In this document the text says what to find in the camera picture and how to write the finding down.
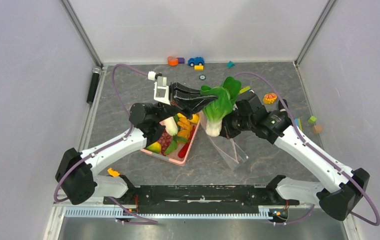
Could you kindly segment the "white toy eggplant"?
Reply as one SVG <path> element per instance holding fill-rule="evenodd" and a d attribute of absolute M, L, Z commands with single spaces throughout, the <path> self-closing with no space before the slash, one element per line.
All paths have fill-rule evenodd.
<path fill-rule="evenodd" d="M 166 132 L 170 136 L 177 135 L 177 133 L 178 133 L 178 126 L 177 126 L 177 123 L 176 123 L 174 117 L 171 116 L 171 117 L 163 120 L 162 122 L 163 122 L 163 125 L 165 126 Z"/>

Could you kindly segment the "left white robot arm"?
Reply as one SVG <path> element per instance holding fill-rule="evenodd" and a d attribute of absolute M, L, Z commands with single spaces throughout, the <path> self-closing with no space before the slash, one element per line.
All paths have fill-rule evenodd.
<path fill-rule="evenodd" d="M 120 135 L 83 151 L 66 150 L 55 179 L 54 201 L 79 205 L 91 197 L 114 197 L 123 204 L 134 200 L 135 190 L 121 178 L 98 174 L 133 152 L 155 143 L 165 130 L 165 120 L 181 113 L 190 118 L 217 99 L 216 95 L 172 83 L 166 88 L 166 102 L 137 102 L 129 111 L 130 127 Z"/>

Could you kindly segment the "clear dotted zip top bag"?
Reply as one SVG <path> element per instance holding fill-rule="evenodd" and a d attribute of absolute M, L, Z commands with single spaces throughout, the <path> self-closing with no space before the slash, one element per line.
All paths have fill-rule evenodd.
<path fill-rule="evenodd" d="M 212 137 L 209 135 L 208 139 L 228 167 L 233 171 L 249 159 L 249 156 L 233 139 L 226 139 L 221 136 Z"/>

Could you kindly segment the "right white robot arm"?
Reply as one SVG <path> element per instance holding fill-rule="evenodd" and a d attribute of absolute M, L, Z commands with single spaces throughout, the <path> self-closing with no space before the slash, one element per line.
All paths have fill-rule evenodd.
<path fill-rule="evenodd" d="M 241 132 L 253 132 L 290 154 L 318 179 L 311 182 L 278 175 L 267 185 L 269 202 L 297 200 L 319 205 L 330 217 L 345 220 L 364 197 L 370 174 L 363 168 L 352 169 L 321 149 L 291 122 L 286 108 L 284 100 L 278 102 L 277 110 L 268 111 L 255 93 L 245 92 L 222 119 L 220 136 L 232 139 Z"/>

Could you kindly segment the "green toy bok choy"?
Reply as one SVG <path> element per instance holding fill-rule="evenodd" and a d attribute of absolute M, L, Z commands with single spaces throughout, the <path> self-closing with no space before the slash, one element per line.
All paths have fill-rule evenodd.
<path fill-rule="evenodd" d="M 205 132 L 211 137 L 218 137 L 222 128 L 222 119 L 233 111 L 234 104 L 241 89 L 241 82 L 232 76 L 225 78 L 221 86 L 200 88 L 202 95 L 214 95 L 218 98 L 203 108 L 206 117 Z"/>

